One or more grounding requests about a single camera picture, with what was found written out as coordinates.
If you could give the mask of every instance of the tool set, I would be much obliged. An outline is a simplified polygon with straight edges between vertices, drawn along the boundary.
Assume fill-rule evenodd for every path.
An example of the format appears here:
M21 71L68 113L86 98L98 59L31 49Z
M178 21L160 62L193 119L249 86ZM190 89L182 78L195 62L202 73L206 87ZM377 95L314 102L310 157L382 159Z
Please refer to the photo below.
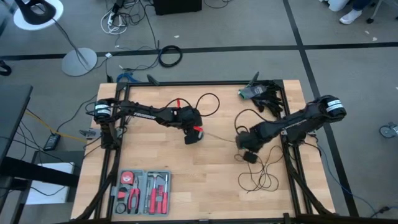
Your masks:
M122 170L113 196L117 215L167 216L171 173L167 170Z

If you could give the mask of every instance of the person's foot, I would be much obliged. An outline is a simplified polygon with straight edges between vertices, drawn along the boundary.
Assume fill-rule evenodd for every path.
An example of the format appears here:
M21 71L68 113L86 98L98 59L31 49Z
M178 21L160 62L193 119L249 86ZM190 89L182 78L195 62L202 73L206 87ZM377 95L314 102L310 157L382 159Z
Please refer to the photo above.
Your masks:
M360 15L362 14L362 10L361 11L357 11L355 9L351 10L351 12L349 12L347 15L343 16L340 18L340 22L342 24L351 24L352 22L354 22L356 20L356 18L358 18Z

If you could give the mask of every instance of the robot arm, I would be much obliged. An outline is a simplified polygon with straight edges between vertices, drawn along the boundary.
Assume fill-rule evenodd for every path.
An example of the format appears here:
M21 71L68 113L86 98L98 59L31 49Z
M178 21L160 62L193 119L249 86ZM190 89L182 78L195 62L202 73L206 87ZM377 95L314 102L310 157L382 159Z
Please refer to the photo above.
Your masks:
M247 149L243 159L255 163L257 153L262 146L286 131L289 143L298 144L305 139L307 133L318 130L325 123L341 121L346 116L341 101L334 96L323 96L296 113L277 121L264 121L240 132L235 140L238 149Z
M112 116L111 108L119 111ZM115 148L119 144L116 138L114 122L125 116L151 119L166 127L182 129L185 133L185 144L193 144L203 136L201 115L191 105L181 107L153 108L139 103L114 98L99 100L95 103L94 121L101 126L102 146Z

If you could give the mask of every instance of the wooden tabletop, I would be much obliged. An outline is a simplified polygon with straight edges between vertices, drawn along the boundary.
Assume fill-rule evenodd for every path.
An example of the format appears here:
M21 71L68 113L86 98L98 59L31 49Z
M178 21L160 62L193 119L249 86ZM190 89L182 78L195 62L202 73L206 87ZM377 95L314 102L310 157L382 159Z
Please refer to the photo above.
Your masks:
M290 112L294 113L304 108L305 101L300 82L284 80L284 85ZM277 190L275 190L277 181L271 177L272 183L269 190L275 191L258 190L247 193L238 185L240 173L248 172L247 162L239 162L234 158L238 152L235 143L212 136L217 135L234 141L235 116L246 108L257 110L250 100L243 101L238 97L237 90L242 87L240 85L202 85L131 88L129 100L157 108L163 107L170 100L178 97L185 98L194 106L198 98L208 92L220 98L221 106L217 113L202 119L205 136L192 145L184 144L184 134L181 130L166 128L148 119L133 118L130 121L123 137L119 170L171 171L170 213L167 217L114 215L113 221L275 218L281 217L285 212L289 212L290 216L294 217L285 162L283 159L279 160L282 156L282 151L278 148L278 146L281 147L279 137L265 144L259 152L259 157L264 162L268 157L269 163L279 160L268 168L268 173L274 175L279 181ZM116 84L101 84L98 99L114 97L115 90ZM198 109L201 114L208 114L214 111L216 106L216 99L206 96L201 100ZM267 110L262 115L265 119L275 120ZM238 125L251 127L261 121L255 114L248 111L239 117ZM99 128L94 122L92 127ZM307 137L306 142L315 144L311 137ZM86 152L98 145L99 142L90 145ZM303 145L300 146L300 153L308 186L319 201L334 212L319 152L311 146ZM83 161L72 218L79 216L95 195L100 182L103 159L104 150L97 149ZM261 165L251 165L251 169L253 172L258 172ZM254 188L250 175L242 175L240 183L244 188ZM305 211L300 188L298 186L297 188L302 211ZM103 217L108 195L109 193L106 193L104 196Z

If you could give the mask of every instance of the yellow cable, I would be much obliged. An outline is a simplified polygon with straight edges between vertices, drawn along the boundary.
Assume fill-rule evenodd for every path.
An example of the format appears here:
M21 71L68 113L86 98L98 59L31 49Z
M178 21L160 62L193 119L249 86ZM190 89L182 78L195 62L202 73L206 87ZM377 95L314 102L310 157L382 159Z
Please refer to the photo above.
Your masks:
M53 132L53 133L55 133L55 134L59 134L60 136L65 137L65 138L70 138L70 139L74 139L74 140L77 140L77 141L81 141L81 142L83 142L83 143L87 143L87 141L84 140L84 139L81 139L81 138L78 138L78 137L75 137L75 136L70 136L70 135L68 135L68 134L63 134L63 133L58 132L57 130L54 130L54 129L51 128L48 124L46 124L43 120L41 120L40 118L36 117L36 116L35 116L34 114L32 114L31 112L25 111L25 114L28 114L29 116L31 116L31 117L33 117L34 119L36 119L38 122L40 122L41 124L43 124L46 128L48 128L49 130L51 130L51 132Z

